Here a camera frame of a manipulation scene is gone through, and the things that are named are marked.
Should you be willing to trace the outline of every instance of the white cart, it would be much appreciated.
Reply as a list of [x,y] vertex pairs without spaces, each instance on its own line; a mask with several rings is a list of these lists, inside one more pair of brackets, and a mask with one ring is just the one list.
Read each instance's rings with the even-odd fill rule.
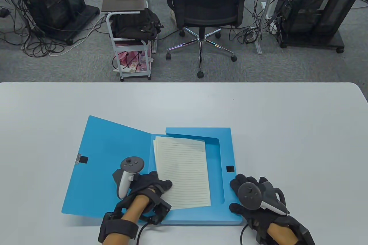
[[[106,23],[107,23],[107,26],[108,26],[109,35],[110,35],[110,38],[111,38],[111,43],[112,43],[112,46],[113,46],[113,50],[114,50],[114,53],[115,53],[115,58],[116,58],[116,61],[117,61],[117,67],[118,67],[119,74],[120,74],[120,81],[123,82],[124,77],[136,77],[136,76],[147,76],[147,78],[150,80],[151,79],[151,63],[149,62],[148,45],[146,44],[146,42],[141,40],[140,42],[142,43],[142,45],[116,46],[116,42],[118,42],[118,41],[136,41],[134,39],[115,38],[113,36],[113,32],[112,32],[112,29],[111,29],[110,17],[113,16],[113,15],[118,15],[118,14],[140,14],[140,11],[110,12],[108,14],[108,16],[106,17]],[[142,60],[142,61],[146,62],[146,67],[147,67],[146,72],[123,72],[122,71],[120,60],[119,60],[119,53],[121,53],[121,52],[130,52],[130,51],[144,51],[145,57],[144,57],[144,60]]]

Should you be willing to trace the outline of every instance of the black glove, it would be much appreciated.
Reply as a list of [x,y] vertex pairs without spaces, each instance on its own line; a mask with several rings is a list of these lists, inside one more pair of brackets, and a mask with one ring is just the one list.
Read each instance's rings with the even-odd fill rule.
[[130,183],[130,194],[136,194],[139,191],[150,188],[161,197],[166,191],[173,186],[170,180],[162,181],[159,180],[157,171],[151,171],[149,174],[134,174],[133,181]]
[[[260,187],[259,184],[263,182],[267,182],[268,180],[265,177],[259,178],[259,182],[253,177],[245,177],[243,174],[238,174],[235,179],[232,179],[230,182],[230,186],[238,196],[239,187],[245,182],[251,182],[256,186]],[[248,222],[248,225],[251,229],[255,229],[258,232],[267,232],[270,224],[275,221],[278,217],[282,216],[277,213],[274,213],[268,209],[259,208],[255,211],[247,210],[240,204],[231,203],[229,209],[232,213],[236,213],[237,215],[242,215]]]

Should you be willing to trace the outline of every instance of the white table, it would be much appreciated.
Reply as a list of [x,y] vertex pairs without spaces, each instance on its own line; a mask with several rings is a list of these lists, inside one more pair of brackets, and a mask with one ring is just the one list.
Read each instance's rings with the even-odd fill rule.
[[[88,115],[152,133],[231,127],[237,172],[280,187],[316,245],[367,240],[368,104],[354,84],[1,83],[0,244],[98,244],[99,220],[61,213]],[[148,228],[141,245],[238,245],[240,230]]]

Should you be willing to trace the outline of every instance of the notebook paper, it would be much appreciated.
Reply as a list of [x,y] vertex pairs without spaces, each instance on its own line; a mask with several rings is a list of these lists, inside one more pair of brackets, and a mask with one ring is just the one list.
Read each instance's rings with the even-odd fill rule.
[[162,195],[172,210],[211,205],[204,141],[156,137],[154,152],[159,178],[172,181]]

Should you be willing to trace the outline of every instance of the small side table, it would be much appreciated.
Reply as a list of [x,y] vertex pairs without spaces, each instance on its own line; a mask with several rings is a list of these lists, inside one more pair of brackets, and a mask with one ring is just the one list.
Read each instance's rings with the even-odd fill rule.
[[[127,38],[115,38],[113,36],[113,32],[111,29],[111,21],[110,18],[113,15],[120,14],[140,14],[142,10],[145,8],[145,0],[103,0],[102,1],[102,12],[107,12],[106,23],[109,30],[109,36],[111,38],[112,47],[114,50],[115,58],[117,61],[117,66],[120,74],[120,81],[124,81],[124,77],[134,77],[134,76],[147,76],[148,79],[151,79],[151,64],[148,59],[148,45],[141,40],[140,43],[142,45],[137,45],[134,39]],[[116,42],[118,41],[134,41],[135,45],[126,45],[126,46],[117,46]],[[144,51],[145,58],[144,62],[146,62],[147,71],[146,72],[123,72],[119,60],[119,53],[125,51]]]

